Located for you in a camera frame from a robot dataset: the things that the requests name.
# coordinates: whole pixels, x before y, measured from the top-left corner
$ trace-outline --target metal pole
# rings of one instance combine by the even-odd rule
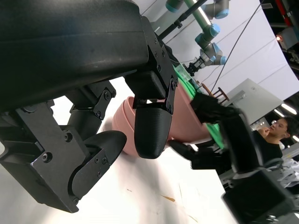
[[[184,12],[173,24],[171,24],[163,33],[159,35],[159,39],[164,39],[168,34],[170,34],[176,27],[181,27],[181,22],[188,18],[196,9],[201,7],[207,0],[199,0],[193,4],[186,12]]]
[[[191,8],[196,2],[196,0],[185,0],[186,5]],[[206,26],[211,25],[211,22],[201,7],[199,7],[197,10],[193,12],[193,16],[200,25],[202,29],[204,29]]]

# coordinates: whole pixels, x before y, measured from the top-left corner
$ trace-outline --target white wall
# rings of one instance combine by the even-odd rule
[[[137,0],[136,2],[143,10],[141,10],[143,15],[150,21],[157,20],[166,12],[164,6],[166,0]],[[221,27],[221,32],[214,42],[220,46],[224,55],[229,55],[235,41],[259,4],[259,0],[231,0],[228,17],[213,20],[213,23]],[[200,48],[194,39],[201,32],[194,17],[190,16],[183,27],[167,36],[164,42],[172,48],[179,61],[189,64],[199,56]],[[222,66],[206,67],[197,72],[195,77],[211,89],[221,69]],[[225,92],[229,92],[247,78],[280,100],[299,91],[299,82],[288,66],[261,8],[258,9],[237,43],[216,87],[220,86]]]

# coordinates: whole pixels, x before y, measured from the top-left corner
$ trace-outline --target cable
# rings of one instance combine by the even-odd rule
[[[235,49],[235,46],[237,45],[239,39],[241,38],[241,36],[242,36],[242,34],[244,33],[246,27],[248,26],[248,24],[250,23],[251,19],[252,19],[253,16],[256,14],[257,10],[259,9],[259,7],[262,5],[262,3],[263,3],[264,1],[265,1],[265,0],[262,0],[261,3],[258,5],[258,7],[256,8],[256,10],[254,11],[254,13],[252,14],[252,16],[250,17],[250,19],[249,19],[248,22],[246,23],[246,25],[245,25],[244,29],[242,30],[241,34],[239,35],[237,41],[236,41],[235,44],[233,45],[233,48],[231,49],[231,51],[230,51],[230,53],[229,53],[229,55],[228,55],[228,58],[227,58],[225,64],[223,65],[223,67],[222,67],[222,69],[221,69],[221,71],[220,71],[220,74],[219,74],[219,76],[217,77],[216,82],[215,82],[215,84],[214,84],[214,86],[213,86],[213,88],[212,88],[212,90],[211,90],[209,96],[212,94],[212,92],[213,92],[213,90],[214,90],[214,88],[215,88],[215,86],[216,86],[216,84],[217,84],[217,82],[218,82],[218,79],[220,78],[220,76],[221,76],[221,74],[222,74],[222,72],[223,72],[223,69],[224,69],[225,65],[228,63],[228,59],[229,59],[229,57],[231,56],[233,50]]]
[[[208,76],[208,77],[206,77],[203,81],[201,81],[201,83],[203,83],[204,81],[206,81],[215,71],[216,71],[216,69],[217,68],[219,68],[220,67],[220,65],[218,65],[212,72],[211,72],[211,74]]]

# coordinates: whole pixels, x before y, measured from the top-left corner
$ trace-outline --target white table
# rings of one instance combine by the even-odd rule
[[[105,119],[133,95],[123,78],[112,80],[117,90]],[[55,100],[54,117],[66,124],[71,103]],[[122,153],[113,166],[69,214],[38,204],[0,166],[2,224],[234,224],[221,195],[224,189],[214,170],[191,170],[189,161],[170,148],[156,160]]]

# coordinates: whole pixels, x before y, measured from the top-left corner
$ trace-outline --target ceiling light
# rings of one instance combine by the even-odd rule
[[[281,117],[283,117],[283,118],[285,117],[281,112],[279,112],[279,111],[276,110],[276,109],[274,110],[274,112],[276,112],[279,116],[281,116]]]
[[[297,136],[293,136],[293,139],[295,139],[296,141],[298,141],[299,142],[299,138],[297,137]]]
[[[285,108],[286,110],[288,110],[289,112],[291,112],[292,114],[297,114],[297,111],[295,111],[295,109],[291,108],[290,106],[288,106],[287,104],[282,104],[281,105],[283,108]]]

